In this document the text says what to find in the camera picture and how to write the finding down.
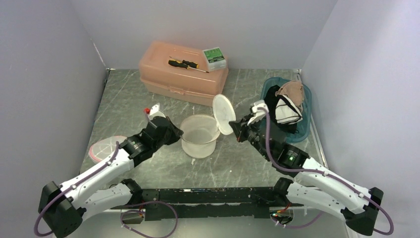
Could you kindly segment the white mesh laundry bag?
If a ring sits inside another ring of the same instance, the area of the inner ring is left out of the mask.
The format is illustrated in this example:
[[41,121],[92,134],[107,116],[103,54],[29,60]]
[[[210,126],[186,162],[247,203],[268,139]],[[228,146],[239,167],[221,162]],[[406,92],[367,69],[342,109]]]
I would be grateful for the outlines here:
[[193,115],[181,123],[181,146],[192,158],[210,156],[216,148],[218,137],[233,133],[229,122],[236,120],[236,114],[230,100],[222,94],[216,95],[212,101],[212,111],[213,116]]

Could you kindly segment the black white bra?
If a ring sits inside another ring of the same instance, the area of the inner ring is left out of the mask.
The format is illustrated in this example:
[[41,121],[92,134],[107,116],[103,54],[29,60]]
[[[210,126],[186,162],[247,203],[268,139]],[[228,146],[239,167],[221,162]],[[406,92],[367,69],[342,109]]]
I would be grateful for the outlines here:
[[286,96],[278,95],[275,107],[275,120],[278,124],[296,124],[303,120],[302,113]]

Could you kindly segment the beige pink bra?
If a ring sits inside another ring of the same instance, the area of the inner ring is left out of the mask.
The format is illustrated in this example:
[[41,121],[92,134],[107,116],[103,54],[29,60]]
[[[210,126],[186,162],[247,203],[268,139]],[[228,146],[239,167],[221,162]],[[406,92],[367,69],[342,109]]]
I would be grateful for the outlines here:
[[304,87],[300,81],[290,81],[275,92],[275,96],[283,95],[288,97],[297,107],[301,107],[305,99]]

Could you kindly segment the clear round lidded container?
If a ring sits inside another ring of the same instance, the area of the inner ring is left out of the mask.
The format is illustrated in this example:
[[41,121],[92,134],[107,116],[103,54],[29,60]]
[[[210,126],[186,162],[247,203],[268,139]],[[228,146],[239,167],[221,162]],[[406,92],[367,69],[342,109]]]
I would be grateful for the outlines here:
[[126,138],[126,136],[117,135],[97,141],[90,147],[88,156],[97,164],[114,153],[116,142],[122,143]]

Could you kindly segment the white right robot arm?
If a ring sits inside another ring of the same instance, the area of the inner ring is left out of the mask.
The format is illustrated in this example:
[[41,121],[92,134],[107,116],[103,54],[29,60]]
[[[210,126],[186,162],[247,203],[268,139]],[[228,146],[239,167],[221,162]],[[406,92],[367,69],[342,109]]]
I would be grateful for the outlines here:
[[271,135],[249,116],[228,124],[238,142],[248,141],[284,177],[273,187],[273,200],[309,206],[329,213],[355,232],[371,236],[380,211],[383,191],[363,188],[331,172],[305,151]]

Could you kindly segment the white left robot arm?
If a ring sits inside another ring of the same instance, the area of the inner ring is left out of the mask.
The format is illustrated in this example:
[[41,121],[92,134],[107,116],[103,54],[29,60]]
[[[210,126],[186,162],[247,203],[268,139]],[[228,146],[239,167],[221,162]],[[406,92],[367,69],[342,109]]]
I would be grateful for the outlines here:
[[102,187],[151,158],[163,145],[177,142],[183,131],[169,117],[154,117],[140,133],[116,142],[113,154],[82,174],[56,184],[51,181],[42,189],[39,216],[34,233],[39,237],[54,234],[64,238],[73,233],[84,220],[117,206],[138,207],[143,190],[133,179]]

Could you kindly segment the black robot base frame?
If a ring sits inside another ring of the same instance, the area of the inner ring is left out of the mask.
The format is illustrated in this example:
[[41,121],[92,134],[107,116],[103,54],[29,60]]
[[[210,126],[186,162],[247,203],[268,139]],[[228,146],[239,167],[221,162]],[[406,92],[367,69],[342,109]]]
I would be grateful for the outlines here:
[[112,211],[141,209],[146,221],[174,218],[253,217],[268,219],[274,211],[283,208],[302,208],[290,203],[273,187],[222,188],[144,188],[142,197],[127,205],[112,207]]

